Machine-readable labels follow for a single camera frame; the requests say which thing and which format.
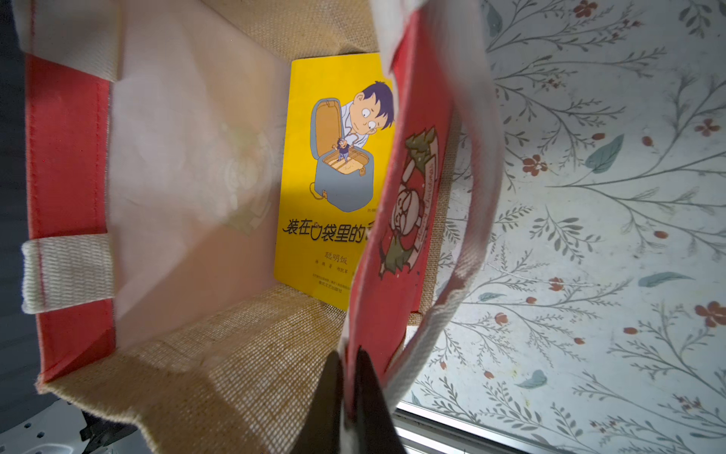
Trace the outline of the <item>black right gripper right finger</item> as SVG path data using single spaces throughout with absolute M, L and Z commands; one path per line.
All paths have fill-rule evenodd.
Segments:
M 406 454 L 370 355 L 363 349 L 355 360 L 355 433 L 359 453 Z

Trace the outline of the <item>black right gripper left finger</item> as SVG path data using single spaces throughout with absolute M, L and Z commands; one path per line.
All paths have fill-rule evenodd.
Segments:
M 333 351 L 326 358 L 306 421 L 291 453 L 340 453 L 342 397 L 342 364 L 338 352 Z

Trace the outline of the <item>yellow cartoon cover book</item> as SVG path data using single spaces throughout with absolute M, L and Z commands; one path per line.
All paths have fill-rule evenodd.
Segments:
M 391 158 L 392 82 L 377 53 L 291 66 L 274 276 L 346 310 Z

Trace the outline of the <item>floral table mat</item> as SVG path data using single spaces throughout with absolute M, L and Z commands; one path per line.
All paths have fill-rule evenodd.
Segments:
M 479 7 L 502 192 L 402 408 L 525 448 L 724 452 L 724 3 Z

